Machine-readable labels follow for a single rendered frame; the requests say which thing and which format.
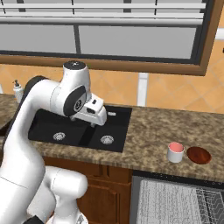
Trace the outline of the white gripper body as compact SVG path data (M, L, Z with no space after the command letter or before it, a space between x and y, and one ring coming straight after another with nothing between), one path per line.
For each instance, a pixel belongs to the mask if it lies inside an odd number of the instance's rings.
M99 108L89 108L84 106L78 113L72 115L70 120L71 118L103 126L107 121L107 111L104 106L100 106Z

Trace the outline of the white window blinds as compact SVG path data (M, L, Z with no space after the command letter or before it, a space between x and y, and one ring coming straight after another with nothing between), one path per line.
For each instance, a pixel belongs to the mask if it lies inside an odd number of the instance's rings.
M202 25L202 0L0 0L2 24Z

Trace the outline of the white soap dispenser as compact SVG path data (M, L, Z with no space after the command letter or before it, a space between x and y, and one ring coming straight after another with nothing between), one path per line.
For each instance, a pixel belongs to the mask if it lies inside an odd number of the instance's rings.
M24 93L24 89L18 83L17 80L14 80L13 83L14 83L13 91L14 91L15 98L16 98L17 102L21 102L23 93Z

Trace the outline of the wooden cupboard door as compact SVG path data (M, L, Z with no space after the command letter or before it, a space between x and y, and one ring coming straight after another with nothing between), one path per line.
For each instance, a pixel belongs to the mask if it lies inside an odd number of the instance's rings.
M130 224L131 183L122 184L120 190L120 224Z
M119 224L119 200L115 184L89 178L87 191L77 203L89 224Z

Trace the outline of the narrow wooden drawer front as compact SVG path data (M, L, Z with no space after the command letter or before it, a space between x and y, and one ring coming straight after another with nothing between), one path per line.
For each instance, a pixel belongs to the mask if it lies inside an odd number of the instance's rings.
M122 167L107 166L107 178L112 182L128 184L132 178L132 170Z

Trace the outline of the black double sink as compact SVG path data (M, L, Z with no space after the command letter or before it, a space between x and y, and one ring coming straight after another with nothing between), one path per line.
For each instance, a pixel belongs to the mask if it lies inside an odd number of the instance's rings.
M29 130L29 139L104 151L123 152L132 108L106 106L108 115L103 126L91 127L89 122L69 118L40 109Z

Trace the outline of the wide wooden drawer front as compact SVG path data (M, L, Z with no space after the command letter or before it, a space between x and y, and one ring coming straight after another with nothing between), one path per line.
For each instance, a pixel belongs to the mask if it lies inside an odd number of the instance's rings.
M55 166L71 171L80 172L85 175L100 177L102 175L102 166L99 164L91 164L81 161L73 161L64 158L44 157L45 164Z

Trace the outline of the white cup pink inside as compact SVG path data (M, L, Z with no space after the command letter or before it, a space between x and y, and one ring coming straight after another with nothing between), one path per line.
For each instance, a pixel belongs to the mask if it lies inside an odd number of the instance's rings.
M172 163L179 163L184 155L185 148L181 143L172 142L168 145L167 159Z

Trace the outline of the grey dishwasher door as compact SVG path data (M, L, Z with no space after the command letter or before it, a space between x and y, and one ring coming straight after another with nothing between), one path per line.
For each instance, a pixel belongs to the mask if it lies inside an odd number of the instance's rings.
M129 224L210 224L196 187L134 176Z

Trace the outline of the wooden framed window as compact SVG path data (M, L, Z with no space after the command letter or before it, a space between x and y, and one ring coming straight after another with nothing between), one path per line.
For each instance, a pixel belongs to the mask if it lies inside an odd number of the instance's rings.
M224 0L202 1L201 25L0 23L0 64L59 67L78 60L97 70L202 76Z

